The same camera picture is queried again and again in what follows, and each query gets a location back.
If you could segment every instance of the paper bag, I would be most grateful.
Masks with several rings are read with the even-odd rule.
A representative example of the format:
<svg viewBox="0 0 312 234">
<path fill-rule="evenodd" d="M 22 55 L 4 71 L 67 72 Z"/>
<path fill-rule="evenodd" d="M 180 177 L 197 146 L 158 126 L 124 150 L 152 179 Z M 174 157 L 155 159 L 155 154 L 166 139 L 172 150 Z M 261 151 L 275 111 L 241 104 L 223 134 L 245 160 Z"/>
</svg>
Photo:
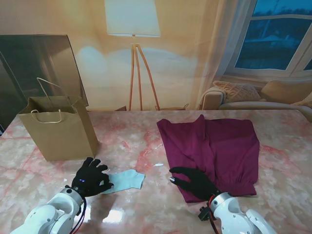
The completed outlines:
<svg viewBox="0 0 312 234">
<path fill-rule="evenodd" d="M 30 97 L 18 116 L 47 161 L 97 153 L 98 139 L 81 97 Z"/>
</svg>

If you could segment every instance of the light blue cloth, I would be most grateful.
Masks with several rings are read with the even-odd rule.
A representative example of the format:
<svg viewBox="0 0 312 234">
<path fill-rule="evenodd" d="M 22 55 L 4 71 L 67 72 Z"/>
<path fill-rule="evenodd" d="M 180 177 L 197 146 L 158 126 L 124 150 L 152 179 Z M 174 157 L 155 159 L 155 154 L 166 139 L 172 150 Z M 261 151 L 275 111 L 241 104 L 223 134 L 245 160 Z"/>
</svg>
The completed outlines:
<svg viewBox="0 0 312 234">
<path fill-rule="evenodd" d="M 121 173 L 108 174 L 109 182 L 114 184 L 114 187 L 102 192 L 103 194 L 111 194 L 125 189 L 136 188 L 141 189 L 145 175 L 137 173 L 134 169 L 127 170 Z"/>
</svg>

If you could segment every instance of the cable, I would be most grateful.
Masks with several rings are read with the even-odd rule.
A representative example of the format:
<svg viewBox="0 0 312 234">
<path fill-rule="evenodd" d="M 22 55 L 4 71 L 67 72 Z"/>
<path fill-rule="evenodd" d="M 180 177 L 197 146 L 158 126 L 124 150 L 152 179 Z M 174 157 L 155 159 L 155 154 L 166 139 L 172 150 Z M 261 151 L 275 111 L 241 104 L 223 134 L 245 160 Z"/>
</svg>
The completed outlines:
<svg viewBox="0 0 312 234">
<path fill-rule="evenodd" d="M 86 209 L 87 209 L 87 201 L 86 201 L 86 198 L 85 198 L 85 197 L 83 197 L 82 200 L 83 200 L 83 210 L 82 210 L 80 219 L 79 219 L 78 223 L 76 224 L 76 226 L 70 231 L 69 234 L 74 234 L 74 233 L 76 233 L 76 232 L 78 231 L 78 229 L 80 228 L 80 226 L 82 225 L 82 223 L 83 223 L 84 215 L 85 215 Z"/>
<path fill-rule="evenodd" d="M 208 202 L 208 207 L 209 208 L 210 208 L 210 204 L 211 204 L 211 202 L 213 201 L 214 198 L 215 198 L 215 196 L 211 196 L 210 197 L 209 202 Z M 210 221 L 210 224 L 211 224 L 211 226 L 212 226 L 212 228 L 214 230 L 214 233 L 215 234 L 219 234 L 219 232 L 218 232 L 218 230 L 217 230 L 217 228 L 215 226 L 214 220 L 213 220 L 213 213 L 212 212 L 210 212 L 209 221 Z"/>
<path fill-rule="evenodd" d="M 75 234 L 76 232 L 78 232 L 79 228 L 81 227 L 82 223 L 83 223 L 83 220 L 84 220 L 84 215 L 83 215 L 83 218 L 82 218 L 82 222 L 80 223 L 79 227 L 77 228 L 77 230 L 73 233 Z"/>
</svg>

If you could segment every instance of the marble table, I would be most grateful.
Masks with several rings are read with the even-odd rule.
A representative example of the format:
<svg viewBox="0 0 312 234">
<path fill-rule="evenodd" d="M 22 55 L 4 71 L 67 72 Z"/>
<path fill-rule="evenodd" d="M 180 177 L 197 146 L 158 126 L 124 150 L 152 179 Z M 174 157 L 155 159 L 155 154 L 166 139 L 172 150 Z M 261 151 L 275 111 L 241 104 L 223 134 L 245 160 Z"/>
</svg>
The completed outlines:
<svg viewBox="0 0 312 234">
<path fill-rule="evenodd" d="M 78 233 L 213 233 L 197 215 L 204 204 L 186 204 L 171 174 L 156 122 L 205 118 L 250 119 L 260 140 L 257 195 L 240 197 L 284 234 L 312 233 L 312 126 L 296 110 L 92 112 L 101 142 L 96 156 L 108 173 L 131 168 L 146 175 L 141 190 L 129 189 L 87 199 Z M 16 117 L 0 137 L 0 234 L 21 225 L 38 204 L 70 184 L 82 161 L 46 162 Z"/>
</svg>

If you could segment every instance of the floor lamp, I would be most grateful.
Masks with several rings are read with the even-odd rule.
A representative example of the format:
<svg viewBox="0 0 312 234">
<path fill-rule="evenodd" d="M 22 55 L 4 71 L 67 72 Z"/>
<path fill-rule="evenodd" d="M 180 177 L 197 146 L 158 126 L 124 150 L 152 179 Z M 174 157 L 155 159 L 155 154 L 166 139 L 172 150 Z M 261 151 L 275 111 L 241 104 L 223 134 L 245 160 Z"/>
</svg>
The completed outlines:
<svg viewBox="0 0 312 234">
<path fill-rule="evenodd" d="M 105 0 L 105 15 L 107 33 L 109 35 L 133 37 L 134 39 L 136 37 L 160 37 L 160 30 L 154 0 Z M 140 65 L 138 61 L 137 51 L 139 51 L 144 61 L 156 101 L 156 108 L 157 110 L 160 110 L 152 74 L 148 66 L 146 57 L 142 51 L 140 44 L 133 43 L 131 44 L 129 111 L 131 110 L 132 105 L 135 59 L 137 67 L 140 110 L 143 110 Z"/>
</svg>

